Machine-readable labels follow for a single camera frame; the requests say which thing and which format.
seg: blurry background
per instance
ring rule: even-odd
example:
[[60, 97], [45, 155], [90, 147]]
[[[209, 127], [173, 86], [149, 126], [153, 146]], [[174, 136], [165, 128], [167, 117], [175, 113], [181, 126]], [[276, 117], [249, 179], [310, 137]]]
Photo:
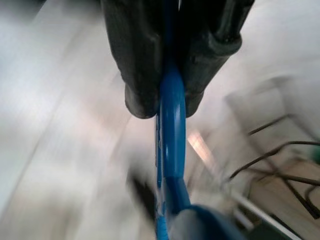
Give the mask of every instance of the blurry background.
[[[318, 0], [255, 1], [240, 51], [187, 120], [224, 175], [260, 155], [244, 129], [290, 111], [320, 135], [319, 14]], [[254, 136], [265, 151], [288, 139], [309, 137], [289, 120]], [[296, 147], [281, 159], [310, 152]], [[188, 182], [200, 160], [190, 145], [186, 153]], [[1, 0], [0, 239], [152, 239], [126, 178], [134, 168], [152, 182], [154, 161], [154, 120], [125, 107], [99, 1]], [[251, 178], [232, 184], [242, 192]], [[210, 182], [192, 179], [191, 199], [229, 214], [235, 204]]]

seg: white floor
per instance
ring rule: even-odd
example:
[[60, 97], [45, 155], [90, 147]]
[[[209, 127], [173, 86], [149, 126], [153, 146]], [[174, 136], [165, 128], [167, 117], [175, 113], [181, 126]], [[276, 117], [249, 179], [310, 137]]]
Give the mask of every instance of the white floor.
[[[34, 18], [0, 14], [1, 240], [153, 235], [125, 184], [133, 165], [154, 177], [153, 119], [136, 119], [125, 108], [102, 16], [88, 6], [75, 8], [48, 0]], [[223, 161], [255, 156], [224, 102], [233, 91], [290, 74], [307, 85], [309, 94], [300, 90], [297, 98], [311, 106], [317, 123], [319, 13], [317, 0], [256, 1], [241, 50], [187, 121], [207, 134]], [[190, 149], [187, 156], [196, 158]], [[194, 199], [213, 207], [221, 202], [216, 196]]]

